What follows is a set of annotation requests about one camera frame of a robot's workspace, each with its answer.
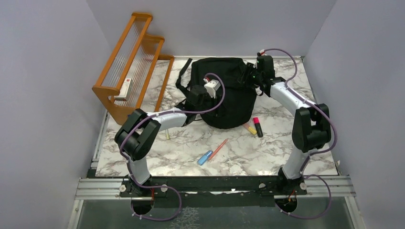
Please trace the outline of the black backpack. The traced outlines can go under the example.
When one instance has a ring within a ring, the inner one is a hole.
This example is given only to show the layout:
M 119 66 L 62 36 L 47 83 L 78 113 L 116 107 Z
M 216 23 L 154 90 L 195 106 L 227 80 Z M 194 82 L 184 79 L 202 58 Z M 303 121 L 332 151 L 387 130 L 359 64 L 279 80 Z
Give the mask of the black backpack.
M 181 69 L 175 86 L 188 97 L 192 88 L 204 86 L 206 74 L 218 75 L 225 86 L 224 100 L 215 110 L 201 114 L 201 118 L 215 128 L 235 128 L 251 119 L 257 97 L 255 89 L 240 84 L 237 80 L 246 66 L 241 58 L 209 57 L 194 62 L 189 58 Z

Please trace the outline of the black pink highlighter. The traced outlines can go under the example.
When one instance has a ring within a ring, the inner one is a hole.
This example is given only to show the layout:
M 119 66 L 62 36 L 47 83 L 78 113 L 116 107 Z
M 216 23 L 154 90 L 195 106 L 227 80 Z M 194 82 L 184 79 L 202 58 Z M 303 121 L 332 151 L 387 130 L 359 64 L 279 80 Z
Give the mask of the black pink highlighter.
M 263 131 L 262 131 L 262 128 L 261 128 L 261 124 L 260 124 L 259 118 L 258 118 L 258 117 L 254 117 L 254 118 L 253 118 L 253 122 L 254 122 L 254 125 L 255 125 L 255 129 L 256 129 L 256 132 L 257 132 L 257 136 L 258 136 L 258 137 L 263 137 Z

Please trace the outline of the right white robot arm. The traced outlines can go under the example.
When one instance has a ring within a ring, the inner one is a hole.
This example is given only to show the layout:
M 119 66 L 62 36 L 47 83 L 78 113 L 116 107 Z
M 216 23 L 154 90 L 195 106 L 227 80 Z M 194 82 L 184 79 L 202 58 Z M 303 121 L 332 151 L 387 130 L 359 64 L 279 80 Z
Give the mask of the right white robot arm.
M 273 57 L 259 53 L 256 63 L 248 63 L 239 82 L 258 88 L 263 94 L 283 105 L 292 115 L 294 149 L 279 170 L 276 189 L 281 194 L 292 191 L 300 180 L 310 157 L 331 140 L 329 108 L 315 104 L 288 86 L 282 77 L 276 77 Z

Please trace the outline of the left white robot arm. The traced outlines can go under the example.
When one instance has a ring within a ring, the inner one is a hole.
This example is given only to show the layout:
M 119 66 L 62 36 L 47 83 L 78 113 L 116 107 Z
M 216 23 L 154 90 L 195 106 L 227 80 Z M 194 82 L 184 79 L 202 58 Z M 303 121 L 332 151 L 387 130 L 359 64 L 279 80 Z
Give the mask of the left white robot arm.
M 149 153 L 157 134 L 170 128 L 184 127 L 195 120 L 196 115 L 203 115 L 217 110 L 224 102 L 222 94 L 210 93 L 204 86 L 196 85 L 187 93 L 186 98 L 175 107 L 160 112 L 144 112 L 138 108 L 129 115 L 118 130 L 114 141 L 119 153 L 125 158 L 132 190 L 139 196 L 150 190 L 146 156 Z

